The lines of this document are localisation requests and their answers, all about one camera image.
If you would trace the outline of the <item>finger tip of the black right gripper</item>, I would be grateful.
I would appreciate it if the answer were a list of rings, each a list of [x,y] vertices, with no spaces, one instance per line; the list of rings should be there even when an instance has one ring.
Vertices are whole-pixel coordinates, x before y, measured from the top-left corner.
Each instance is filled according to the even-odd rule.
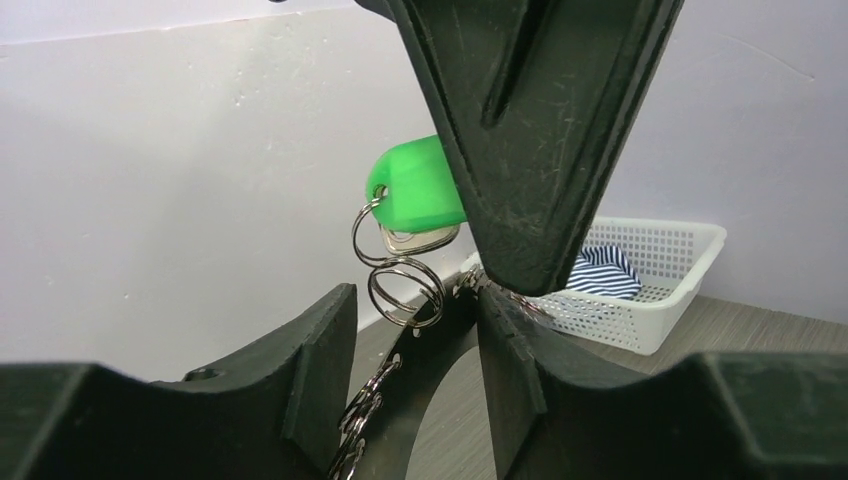
[[[366,1],[398,28],[488,276],[563,289],[678,0]]]

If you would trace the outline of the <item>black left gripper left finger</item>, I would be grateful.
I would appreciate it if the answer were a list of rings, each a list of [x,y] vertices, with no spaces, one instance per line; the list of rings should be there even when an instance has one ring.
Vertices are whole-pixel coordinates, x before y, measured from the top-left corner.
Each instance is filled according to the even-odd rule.
[[[357,334],[341,284],[178,382],[98,363],[1,368],[5,479],[322,479],[340,444]]]

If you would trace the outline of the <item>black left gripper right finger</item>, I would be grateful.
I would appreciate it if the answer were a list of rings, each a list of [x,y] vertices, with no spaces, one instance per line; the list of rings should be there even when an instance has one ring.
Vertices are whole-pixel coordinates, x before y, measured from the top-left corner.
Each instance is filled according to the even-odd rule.
[[[501,479],[843,479],[843,354],[696,353],[645,375],[479,292]]]

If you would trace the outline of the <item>green key tag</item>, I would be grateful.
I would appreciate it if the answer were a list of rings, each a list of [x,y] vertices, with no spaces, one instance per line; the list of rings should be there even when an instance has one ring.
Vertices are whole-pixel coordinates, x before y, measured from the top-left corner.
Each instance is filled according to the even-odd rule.
[[[399,144],[376,161],[365,183],[387,250],[427,253],[455,240],[466,213],[441,140],[431,135]]]

